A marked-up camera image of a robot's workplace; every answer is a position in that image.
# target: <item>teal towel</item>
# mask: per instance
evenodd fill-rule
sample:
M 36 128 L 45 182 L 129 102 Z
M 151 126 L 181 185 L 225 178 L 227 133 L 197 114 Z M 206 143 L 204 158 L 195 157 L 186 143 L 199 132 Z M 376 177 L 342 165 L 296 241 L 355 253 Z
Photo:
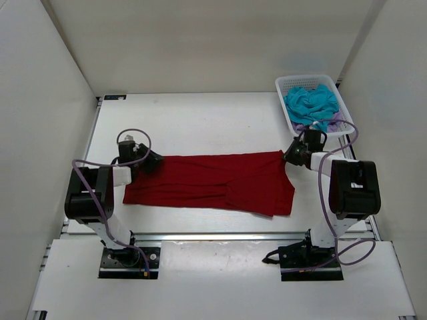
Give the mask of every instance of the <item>teal towel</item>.
M 303 125 L 311 125 L 313 121 L 332 119 L 334 113 L 340 110 L 336 96 L 325 85 L 318 85 L 314 90 L 293 87 L 284 97 L 284 101 L 291 121 Z M 327 132 L 328 122 L 318 123 L 314 127 Z

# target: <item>cable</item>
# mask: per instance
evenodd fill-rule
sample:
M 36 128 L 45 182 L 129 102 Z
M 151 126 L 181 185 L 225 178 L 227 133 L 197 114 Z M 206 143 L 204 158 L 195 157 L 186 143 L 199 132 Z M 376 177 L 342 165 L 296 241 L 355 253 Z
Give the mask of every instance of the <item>cable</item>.
M 339 147 L 339 148 L 337 148 L 335 150 L 332 150 L 332 151 L 328 152 L 320 160 L 319 169 L 318 169 L 318 187 L 319 187 L 319 196 L 320 196 L 320 204 L 322 205 L 322 211 L 323 211 L 326 223 L 328 224 L 328 227 L 329 227 L 332 235 L 334 236 L 334 241 L 335 241 L 335 258 L 336 258 L 337 262 L 339 264 L 341 264 L 341 265 L 355 265 L 355 264 L 357 264 L 357 263 L 365 260 L 367 257 L 369 257 L 369 255 L 375 249 L 376 242 L 375 242 L 374 239 L 363 239 L 363 240 L 359 240 L 359 241 L 357 241 L 357 242 L 352 243 L 351 245 L 349 245 L 347 248 L 345 248 L 343 251 L 341 251 L 341 253 L 338 252 L 338 237 L 336 235 L 334 227 L 331 224 L 331 221 L 329 220 L 328 212 L 326 210 L 326 205 L 325 205 L 325 199 L 324 199 L 324 196 L 323 196 L 322 168 L 323 168 L 323 164 L 324 164 L 326 158 L 328 158 L 330 155 L 332 155 L 333 153 L 335 153 L 337 151 L 344 150 L 346 147 L 351 146 L 357 140 L 357 138 L 359 137 L 359 130 L 358 130 L 358 128 L 353 123 L 351 123 L 351 122 L 349 122 L 347 120 L 327 119 L 327 120 L 321 120 L 321 121 L 315 121 L 315 122 L 325 122 L 325 121 L 337 121 L 337 122 L 347 123 L 348 125 L 350 125 L 351 127 L 354 128 L 355 136 L 354 136 L 354 138 L 349 143 L 347 143 L 346 145 L 343 145 L 342 147 Z M 367 252 L 367 254 L 365 254 L 363 257 L 361 257 L 361 258 L 359 258 L 359 259 L 357 259 L 355 261 L 352 261 L 352 262 L 343 262 L 343 261 L 341 261 L 341 259 L 340 259 L 340 255 L 341 254 L 343 254 L 344 252 L 347 252 L 351 248 L 354 248 L 355 246 L 360 245 L 360 244 L 365 243 L 365 242 L 372 242 L 371 249 Z
M 117 239 L 114 238 L 114 236 L 111 234 L 111 231 L 109 229 L 109 225 L 108 225 L 108 221 L 107 221 L 107 216 L 105 215 L 105 212 L 104 212 L 104 210 L 103 210 L 103 208 L 101 206 L 101 203 L 99 202 L 96 194 L 93 192 L 91 186 L 89 185 L 89 183 L 87 182 L 87 180 L 85 179 L 85 177 L 83 176 L 83 174 L 81 173 L 80 168 L 77 166 L 77 163 L 82 163 L 82 164 L 86 164 L 86 165 L 96 165 L 96 166 L 99 166 L 99 167 L 124 167 L 124 166 L 134 165 L 136 163 L 140 163 L 140 162 L 144 161 L 148 157 L 148 155 L 149 155 L 149 153 L 151 151 L 151 139 L 150 139 L 149 135 L 145 131 L 142 131 L 140 129 L 126 129 L 126 130 L 123 130 L 122 132 L 120 132 L 119 135 L 117 136 L 117 139 L 116 139 L 116 143 L 117 144 L 119 143 L 120 136 L 123 133 L 128 132 L 128 131 L 137 131 L 137 132 L 140 132 L 140 133 L 144 134 L 147 137 L 147 139 L 148 139 L 147 152 L 145 153 L 145 155 L 141 159 L 138 159 L 138 160 L 135 160 L 135 161 L 126 162 L 126 163 L 119 163 L 117 165 L 106 165 L 106 164 L 103 164 L 103 163 L 95 163 L 95 162 L 90 162 L 90 161 L 81 160 L 81 159 L 74 159 L 71 162 L 71 165 L 73 166 L 73 169 L 75 170 L 75 172 L 79 176 L 81 182 L 83 183 L 83 185 L 85 186 L 85 188 L 87 189 L 87 191 L 89 192 L 89 194 L 91 195 L 91 197 L 93 199 L 93 202 L 95 202 L 95 205 L 96 205 L 96 207 L 97 207 L 97 209 L 99 211 L 99 214 L 101 215 L 102 222 L 105 225 L 105 232 L 107 233 L 107 236 L 114 243 L 117 243 L 118 245 L 121 245 L 122 247 L 136 250 L 143 257 L 143 260 L 145 262 L 144 269 L 145 269 L 145 272 L 147 273 L 147 277 L 149 278 L 149 264 L 148 264 L 148 259 L 145 256 L 144 251 L 141 248 L 139 248 L 139 247 L 137 247 L 135 245 L 126 245 L 125 243 L 123 243 L 123 242 L 121 242 L 121 241 L 119 241 L 119 240 L 117 240 Z
M 334 251 L 335 251 L 335 257 L 333 257 L 332 259 L 328 260 L 327 262 L 324 263 L 320 263 L 319 265 L 316 265 L 314 267 L 306 267 L 306 268 L 296 268 L 296 269 L 290 269 L 290 270 L 283 270 L 282 273 L 293 273 L 293 272 L 304 272 L 304 271 L 314 271 L 317 268 L 321 268 L 325 265 L 328 265 L 329 263 L 333 262 L 333 261 L 337 261 L 339 264 L 341 265 L 355 265 L 363 260 L 365 260 L 367 257 L 369 257 L 369 255 L 374 251 L 375 246 L 376 246 L 376 242 L 374 239 L 362 239 L 359 240 L 355 243 L 352 243 L 351 245 L 349 245 L 348 247 L 346 247 L 345 249 L 341 250 L 340 252 L 338 251 L 338 237 L 337 234 L 334 230 L 334 227 L 331 224 L 331 221 L 329 220 L 328 217 L 328 212 L 326 210 L 326 205 L 325 205 L 325 200 L 324 200 L 324 195 L 323 195 L 323 189 L 322 189 L 322 168 L 323 168 L 323 164 L 326 160 L 326 158 L 328 158 L 330 155 L 334 154 L 337 151 L 341 151 L 349 146 L 351 146 L 359 137 L 359 130 L 358 128 L 351 122 L 347 121 L 347 120 L 341 120 L 341 119 L 325 119 L 325 120 L 321 120 L 321 121 L 314 121 L 311 125 L 315 125 L 316 123 L 319 122 L 325 122 L 325 121 L 335 121 L 335 122 L 342 122 L 342 123 L 347 123 L 348 125 L 350 125 L 351 127 L 354 128 L 354 132 L 355 132 L 355 136 L 354 138 L 349 141 L 349 143 L 347 143 L 346 145 L 343 145 L 342 147 L 339 147 L 335 150 L 329 151 L 327 152 L 321 159 L 320 159 L 320 164 L 319 164 L 319 169 L 318 169 L 318 187 L 319 187 L 319 196 L 320 196 L 320 204 L 322 205 L 322 211 L 324 214 L 324 218 L 326 220 L 326 223 L 328 224 L 328 227 L 332 233 L 332 235 L 334 236 Z M 362 243 L 365 242 L 372 242 L 372 246 L 371 249 L 367 252 L 367 254 L 365 254 L 363 257 L 352 261 L 352 262 L 343 262 L 340 259 L 340 255 L 342 255 L 343 253 L 347 252 L 348 250 L 354 248 L 357 245 L 360 245 Z

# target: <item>black label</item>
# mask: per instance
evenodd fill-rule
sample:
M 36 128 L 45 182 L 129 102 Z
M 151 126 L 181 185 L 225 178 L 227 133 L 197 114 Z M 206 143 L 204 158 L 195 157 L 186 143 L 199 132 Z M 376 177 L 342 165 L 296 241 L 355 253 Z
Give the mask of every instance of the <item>black label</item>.
M 104 100 L 126 100 L 126 95 L 106 95 Z

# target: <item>white platform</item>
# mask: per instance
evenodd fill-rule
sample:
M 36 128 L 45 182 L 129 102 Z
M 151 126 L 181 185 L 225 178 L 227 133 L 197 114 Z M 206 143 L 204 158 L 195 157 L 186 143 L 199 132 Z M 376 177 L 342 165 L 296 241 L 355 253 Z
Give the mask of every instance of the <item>white platform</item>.
M 279 267 L 261 262 L 276 247 L 274 241 L 164 241 L 159 279 L 144 281 L 98 279 L 98 239 L 55 240 L 33 309 L 46 310 L 46 320 L 397 320 L 414 314 L 391 243 L 379 242 L 367 260 L 343 267 L 343 281 L 330 282 L 282 283 Z
M 116 135 L 123 129 L 146 131 L 162 155 L 220 155 L 285 151 L 292 142 L 277 93 L 192 93 L 128 95 L 104 101 L 87 159 L 109 163 L 117 157 Z M 146 142 L 131 133 L 137 142 Z M 327 150 L 339 147 L 329 141 Z M 295 187 L 289 217 L 262 218 L 239 211 L 123 205 L 124 187 L 115 188 L 115 212 L 136 233 L 305 232 L 322 218 L 317 173 L 286 165 Z M 324 180 L 328 194 L 328 180 Z M 349 231 L 365 231 L 362 221 Z M 70 221 L 68 233 L 93 233 Z

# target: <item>white wall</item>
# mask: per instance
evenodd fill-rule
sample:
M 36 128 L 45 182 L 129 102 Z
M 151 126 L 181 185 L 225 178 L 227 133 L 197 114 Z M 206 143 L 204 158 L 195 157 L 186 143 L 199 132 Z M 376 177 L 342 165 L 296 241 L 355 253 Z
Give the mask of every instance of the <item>white wall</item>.
M 0 319 L 22 320 L 96 100 L 42 4 L 0 3 Z
M 415 310 L 427 319 L 427 1 L 388 0 L 341 94 L 359 159 L 377 164 L 381 235 L 393 240 Z
M 102 95 L 275 91 L 277 77 L 301 73 L 336 80 L 372 0 L 44 2 Z

